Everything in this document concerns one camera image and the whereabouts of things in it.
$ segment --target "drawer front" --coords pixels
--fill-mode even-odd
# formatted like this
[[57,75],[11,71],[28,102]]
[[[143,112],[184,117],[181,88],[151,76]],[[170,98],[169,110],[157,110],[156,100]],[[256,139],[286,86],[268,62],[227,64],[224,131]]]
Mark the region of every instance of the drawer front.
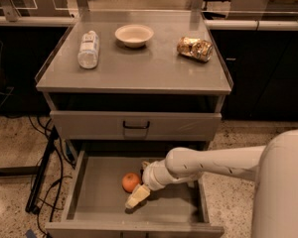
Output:
[[210,141],[219,113],[52,111],[64,139]]

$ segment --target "black metal stand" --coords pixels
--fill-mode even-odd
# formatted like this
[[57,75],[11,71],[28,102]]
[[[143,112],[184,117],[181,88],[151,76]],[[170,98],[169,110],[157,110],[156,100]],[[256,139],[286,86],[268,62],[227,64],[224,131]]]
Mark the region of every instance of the black metal stand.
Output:
[[26,206],[26,212],[33,212],[36,213],[37,205],[37,197],[41,188],[41,184],[44,178],[44,173],[46,171],[46,167],[48,165],[50,154],[55,150],[54,142],[59,138],[59,134],[57,132],[57,129],[53,127],[52,132],[49,137],[48,145],[46,147],[46,150],[43,154],[41,164],[39,166],[39,169],[37,171],[36,179],[34,181],[34,184],[31,189],[31,193],[28,199],[28,203]]

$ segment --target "terrazzo floor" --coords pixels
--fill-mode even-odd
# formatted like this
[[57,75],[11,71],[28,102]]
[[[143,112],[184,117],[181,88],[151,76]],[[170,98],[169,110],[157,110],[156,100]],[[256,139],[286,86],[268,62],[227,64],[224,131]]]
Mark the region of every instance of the terrazzo floor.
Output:
[[[11,119],[0,117],[0,168],[35,166],[40,160],[47,139],[30,123],[29,117]],[[46,124],[48,117],[41,117]],[[43,131],[37,118],[31,117],[36,128]],[[267,144],[276,135],[298,129],[298,122],[260,122],[260,121],[222,121],[210,149],[259,146]],[[65,204],[73,168],[65,163],[64,184],[57,208]],[[51,155],[45,181],[40,193],[44,198],[51,183],[60,177],[60,162],[56,154]],[[50,218],[51,208],[44,205],[39,215],[27,213],[25,207],[29,198],[33,178],[0,178],[0,238],[26,237],[32,230],[37,237],[45,237],[39,230]],[[211,224],[223,226],[223,238],[250,237],[252,200],[254,184],[239,178],[227,178],[204,173],[204,187]],[[47,197],[50,204],[54,201],[57,187]],[[57,210],[53,221],[60,221],[61,210]]]

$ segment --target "cabinet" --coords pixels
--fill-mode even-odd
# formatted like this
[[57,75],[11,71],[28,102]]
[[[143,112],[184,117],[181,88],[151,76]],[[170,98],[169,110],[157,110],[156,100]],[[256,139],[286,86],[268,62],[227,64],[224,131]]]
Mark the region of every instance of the cabinet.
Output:
[[[201,16],[196,16],[176,11],[88,12],[74,26],[46,71],[40,71],[37,88],[51,107],[60,136],[68,142],[93,145],[93,150],[83,149],[78,155],[75,186],[62,222],[47,226],[54,237],[67,237],[70,233],[73,237],[82,234],[84,237],[97,234],[187,237],[189,232],[192,237],[203,234],[220,237],[223,234],[222,228],[211,227],[206,218],[201,222],[196,208],[189,209],[186,205],[181,208],[182,204],[173,201],[165,205],[168,212],[179,210],[174,205],[193,211],[176,220],[177,223],[174,222],[177,213],[170,214],[171,220],[160,221],[159,214],[150,218],[151,213],[141,211],[138,216],[149,218],[140,217],[135,221],[133,214],[124,212],[126,195],[121,189],[114,191],[101,183],[110,176],[117,180],[132,169],[137,172],[139,158],[149,158],[149,161],[152,156],[161,158],[175,146],[202,144],[206,148],[215,136],[222,119],[224,97],[231,90],[218,54],[214,53],[204,63],[182,57],[176,51],[183,36],[210,40]],[[146,47],[126,48],[115,40],[114,33],[127,24],[147,25],[153,29],[154,37]],[[79,67],[76,56],[80,38],[89,30],[98,33],[100,51],[97,68],[86,70]],[[98,172],[104,167],[99,164],[103,159],[95,159],[94,155],[101,158],[113,155],[106,164],[109,162],[110,168]],[[130,155],[138,159],[119,159]],[[91,185],[97,180],[101,190],[109,189],[102,196]],[[108,207],[103,208],[96,201],[99,197],[111,198]],[[165,197],[173,200],[177,196],[167,194],[159,198],[164,201]],[[155,211],[160,208],[159,198],[153,200],[152,207],[143,207],[143,210],[159,212]]]
[[298,120],[298,32],[212,34],[234,83],[223,117]]

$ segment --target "white bottle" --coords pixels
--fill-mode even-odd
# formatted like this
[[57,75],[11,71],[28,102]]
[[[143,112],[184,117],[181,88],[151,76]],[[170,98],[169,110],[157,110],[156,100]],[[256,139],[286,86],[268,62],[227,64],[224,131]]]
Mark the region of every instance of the white bottle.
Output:
[[81,38],[78,63],[83,68],[94,68],[98,64],[99,37],[95,31],[89,31]]

